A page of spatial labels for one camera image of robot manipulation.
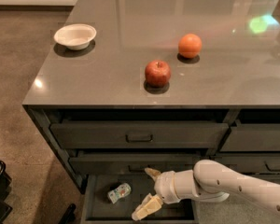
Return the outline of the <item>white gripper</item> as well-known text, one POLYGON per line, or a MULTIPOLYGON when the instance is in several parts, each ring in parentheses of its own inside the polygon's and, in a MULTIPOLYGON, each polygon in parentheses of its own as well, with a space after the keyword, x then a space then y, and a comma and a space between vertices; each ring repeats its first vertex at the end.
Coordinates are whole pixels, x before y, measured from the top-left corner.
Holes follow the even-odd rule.
POLYGON ((163 203, 172 204, 179 203, 175 192, 175 172, 169 171, 161 173, 159 170, 147 167, 145 172, 155 181, 154 190, 157 195, 150 193, 145 199, 136 207, 132 213, 134 221, 140 221, 145 217, 156 213, 162 208, 163 203))

